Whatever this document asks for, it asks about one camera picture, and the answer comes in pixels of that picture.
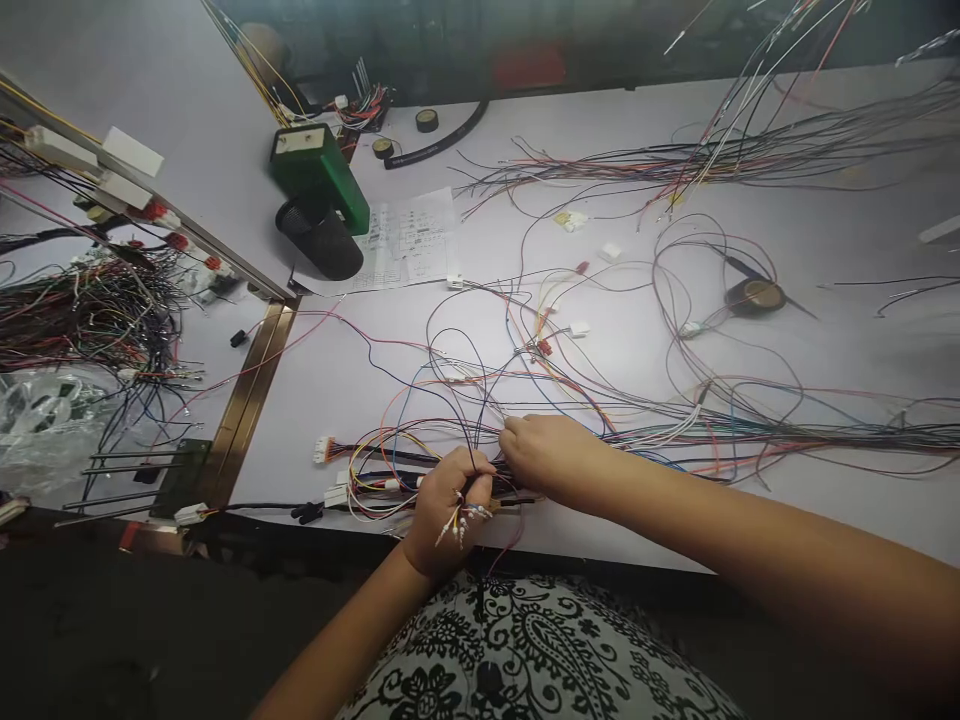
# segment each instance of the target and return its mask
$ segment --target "green device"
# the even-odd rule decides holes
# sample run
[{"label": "green device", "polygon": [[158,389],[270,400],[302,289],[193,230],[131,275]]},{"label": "green device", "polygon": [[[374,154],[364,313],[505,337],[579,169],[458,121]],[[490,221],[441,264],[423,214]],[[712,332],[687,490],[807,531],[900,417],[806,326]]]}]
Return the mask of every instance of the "green device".
[{"label": "green device", "polygon": [[278,130],[270,153],[270,174],[303,210],[330,203],[351,234],[369,232],[370,205],[325,123]]}]

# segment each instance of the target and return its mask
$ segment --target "dark floor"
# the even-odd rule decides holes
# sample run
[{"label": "dark floor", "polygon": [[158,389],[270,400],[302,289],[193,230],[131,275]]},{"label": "dark floor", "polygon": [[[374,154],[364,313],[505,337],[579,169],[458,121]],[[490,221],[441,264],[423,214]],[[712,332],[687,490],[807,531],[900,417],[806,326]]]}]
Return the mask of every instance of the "dark floor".
[{"label": "dark floor", "polygon": [[[362,582],[130,555],[78,542],[0,551],[0,717],[85,714],[93,687],[152,696],[160,720],[244,718]],[[848,669],[743,613],[656,613],[755,718],[899,718]]]}]

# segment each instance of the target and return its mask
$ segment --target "white table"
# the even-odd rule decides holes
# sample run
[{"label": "white table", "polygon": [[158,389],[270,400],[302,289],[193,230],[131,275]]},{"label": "white table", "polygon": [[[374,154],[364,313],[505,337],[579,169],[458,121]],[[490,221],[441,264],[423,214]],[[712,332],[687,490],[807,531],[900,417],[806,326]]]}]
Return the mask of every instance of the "white table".
[{"label": "white table", "polygon": [[[57,212],[66,215],[71,220],[86,224],[89,220],[71,204],[72,195],[61,187],[55,185],[50,180],[41,177],[23,178],[18,180],[8,180],[8,184],[14,186],[26,195],[39,200],[48,207]],[[50,223],[42,220],[32,213],[17,207],[6,198],[0,199],[0,230],[9,233],[36,232],[41,229],[54,227]],[[112,237],[116,240],[129,239],[137,237],[143,242],[155,245],[158,241],[145,233],[139,233],[134,228],[118,230]],[[59,263],[67,265],[71,258],[82,255],[90,247],[90,240],[87,238],[61,238],[50,240],[40,245],[30,248],[23,248],[13,253],[4,255],[2,260],[12,260],[16,263],[17,272],[12,280],[22,278],[38,270],[44,265]],[[0,265],[0,278],[9,275],[9,266]],[[209,387],[220,380],[238,372],[246,359],[248,345],[242,345],[239,348],[230,347],[230,337],[239,329],[247,330],[256,322],[263,318],[266,309],[266,303],[253,295],[246,289],[246,283],[233,293],[229,298],[233,303],[216,301],[205,310],[201,310],[195,305],[191,305],[183,314],[183,334],[179,349],[179,356],[182,360],[203,363],[194,367],[204,371],[204,380],[196,382],[198,388]],[[70,368],[65,367],[61,372],[69,372]],[[105,387],[110,387],[112,379],[103,373]],[[202,423],[202,427],[191,428],[185,437],[197,438],[203,440],[212,440],[217,433],[220,419],[223,416],[227,400],[233,390],[233,383],[218,388],[207,393],[189,407],[189,417],[182,413],[177,421],[187,420],[196,423]],[[167,408],[167,417],[169,418],[180,408],[180,401],[169,393],[163,393],[164,404]],[[153,412],[159,412],[156,402],[151,405]],[[183,426],[173,425],[170,428],[171,436],[176,437]],[[149,444],[157,433],[157,425],[147,418],[138,423],[128,433],[128,438],[117,447],[117,452],[134,451],[137,446],[134,442]],[[130,462],[113,462],[112,465],[132,465],[137,464],[136,460]],[[50,492],[42,497],[33,499],[34,504],[42,507],[59,510],[64,503],[77,502],[83,492],[83,481],[79,471],[87,467],[78,467],[73,473],[75,482],[64,485],[62,488]],[[133,473],[113,474],[109,478],[98,476],[93,486],[89,499],[101,499],[128,495],[132,493],[145,492],[150,489],[156,489],[157,486],[145,486],[132,481]],[[138,507],[148,505],[149,499],[131,500],[127,502],[92,507],[89,514],[101,512],[113,512],[128,507]]]}]

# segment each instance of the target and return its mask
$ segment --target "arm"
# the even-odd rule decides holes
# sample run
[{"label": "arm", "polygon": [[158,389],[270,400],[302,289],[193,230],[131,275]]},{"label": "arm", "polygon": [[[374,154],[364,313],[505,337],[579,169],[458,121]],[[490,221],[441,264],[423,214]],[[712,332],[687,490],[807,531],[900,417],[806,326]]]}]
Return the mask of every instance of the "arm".
[{"label": "arm", "polygon": [[483,453],[466,448],[447,455],[424,478],[417,511],[406,538],[387,556],[350,602],[300,653],[253,714],[253,720],[324,720],[334,717],[366,680],[383,649],[430,597],[439,578],[449,574],[473,546],[480,518],[464,539],[441,528],[457,505],[457,492],[474,475],[466,501],[490,504],[496,472]]},{"label": "arm", "polygon": [[500,445],[528,486],[705,565],[891,686],[940,697],[956,692],[955,568],[620,452],[568,418],[509,418]]}]

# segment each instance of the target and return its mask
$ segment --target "gold metal strip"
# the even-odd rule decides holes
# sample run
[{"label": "gold metal strip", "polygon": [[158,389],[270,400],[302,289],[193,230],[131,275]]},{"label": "gold metal strip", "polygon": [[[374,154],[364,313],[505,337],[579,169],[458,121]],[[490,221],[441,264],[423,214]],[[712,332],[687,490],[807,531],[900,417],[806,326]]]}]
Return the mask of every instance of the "gold metal strip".
[{"label": "gold metal strip", "polygon": [[250,344],[200,481],[200,496],[209,507],[230,502],[299,305],[300,298],[271,302]]}]

